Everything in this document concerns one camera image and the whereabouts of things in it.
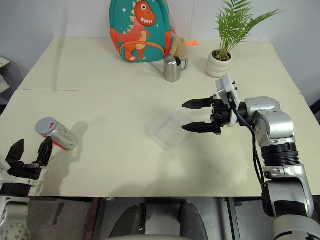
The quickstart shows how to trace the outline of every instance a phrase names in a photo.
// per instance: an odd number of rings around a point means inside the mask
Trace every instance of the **white table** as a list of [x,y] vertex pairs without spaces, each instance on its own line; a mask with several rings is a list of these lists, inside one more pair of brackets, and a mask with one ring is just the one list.
[[[209,108],[181,105],[217,92],[215,79],[205,73],[207,54],[216,45],[206,41],[191,47],[189,69],[179,81],[166,82],[147,63],[120,60],[107,39],[55,38],[0,117],[1,155],[24,138],[23,159],[34,161],[43,141],[35,124],[54,117],[80,145],[69,152],[54,149],[32,195],[260,196],[245,127],[224,127],[221,136],[191,133],[172,151],[148,135],[154,122],[170,112],[190,122],[209,121]],[[320,194],[320,127],[272,45],[248,42],[234,56],[230,76],[239,97],[269,96],[280,102],[294,121],[312,194]]]

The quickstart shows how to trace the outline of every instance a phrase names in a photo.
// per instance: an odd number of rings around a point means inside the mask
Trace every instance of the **silver can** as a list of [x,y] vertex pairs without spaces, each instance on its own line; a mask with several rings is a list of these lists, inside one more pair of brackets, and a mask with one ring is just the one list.
[[37,122],[35,131],[41,136],[51,137],[52,142],[63,150],[72,150],[78,143],[78,138],[60,122],[52,117],[45,117]]

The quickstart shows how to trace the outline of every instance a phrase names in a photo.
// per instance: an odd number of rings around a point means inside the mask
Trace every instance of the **metal watering can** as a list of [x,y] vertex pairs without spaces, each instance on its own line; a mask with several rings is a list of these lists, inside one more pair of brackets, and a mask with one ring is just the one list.
[[160,73],[164,77],[165,80],[169,82],[178,81],[181,77],[181,71],[188,68],[188,58],[186,57],[180,59],[179,57],[173,56],[172,54],[168,54],[163,61],[163,72],[152,62],[149,62],[149,64],[154,67],[158,71],[158,73]]

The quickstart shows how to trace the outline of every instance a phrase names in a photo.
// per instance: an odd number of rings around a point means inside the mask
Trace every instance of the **soil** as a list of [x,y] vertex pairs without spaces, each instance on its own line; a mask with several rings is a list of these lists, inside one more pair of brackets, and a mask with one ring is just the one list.
[[228,55],[225,58],[220,58],[218,57],[219,51],[213,51],[212,52],[212,57],[214,57],[215,59],[219,60],[219,61],[229,61],[231,59],[231,54],[228,53]]

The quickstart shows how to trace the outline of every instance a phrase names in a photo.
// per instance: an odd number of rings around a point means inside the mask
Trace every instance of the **teal backpack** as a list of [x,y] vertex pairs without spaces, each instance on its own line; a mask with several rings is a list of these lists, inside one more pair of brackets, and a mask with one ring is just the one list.
[[111,0],[110,35],[127,62],[163,59],[170,51],[172,27],[166,0]]

